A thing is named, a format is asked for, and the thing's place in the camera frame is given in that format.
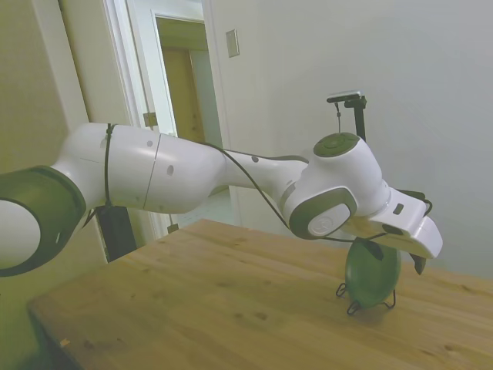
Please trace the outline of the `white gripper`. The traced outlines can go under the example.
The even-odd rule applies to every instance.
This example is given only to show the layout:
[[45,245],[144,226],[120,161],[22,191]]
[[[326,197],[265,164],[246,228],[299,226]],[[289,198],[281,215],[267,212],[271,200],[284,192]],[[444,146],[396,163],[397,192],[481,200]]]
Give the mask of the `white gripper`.
[[424,272],[426,259],[436,258],[443,247],[443,240],[434,221],[425,213],[428,206],[424,194],[399,191],[391,188],[386,207],[368,218],[371,235],[379,232],[384,236],[369,240],[367,250],[376,259],[382,258],[379,244],[411,254],[418,275]]

